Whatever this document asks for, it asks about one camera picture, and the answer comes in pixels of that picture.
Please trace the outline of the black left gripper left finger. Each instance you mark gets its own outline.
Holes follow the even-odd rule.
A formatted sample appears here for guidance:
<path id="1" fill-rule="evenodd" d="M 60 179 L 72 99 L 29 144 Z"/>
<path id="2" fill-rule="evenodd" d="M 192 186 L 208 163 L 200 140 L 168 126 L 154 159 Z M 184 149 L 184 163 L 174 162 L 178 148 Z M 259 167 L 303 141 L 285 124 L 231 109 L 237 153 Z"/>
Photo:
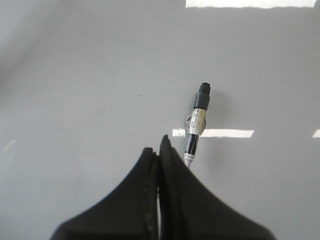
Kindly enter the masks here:
<path id="1" fill-rule="evenodd" d="M 156 240 L 158 156 L 143 149 L 123 181 L 104 199 L 63 222 L 52 240 Z"/>

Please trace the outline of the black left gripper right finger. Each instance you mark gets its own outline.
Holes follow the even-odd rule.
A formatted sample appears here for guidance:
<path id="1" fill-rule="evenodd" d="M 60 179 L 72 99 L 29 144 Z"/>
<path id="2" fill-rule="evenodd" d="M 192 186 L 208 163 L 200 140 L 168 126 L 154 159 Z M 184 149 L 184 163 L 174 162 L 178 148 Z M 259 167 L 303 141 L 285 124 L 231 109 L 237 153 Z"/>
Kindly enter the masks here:
<path id="1" fill-rule="evenodd" d="M 273 240 L 266 227 L 212 194 L 164 135 L 159 147 L 162 240 Z"/>

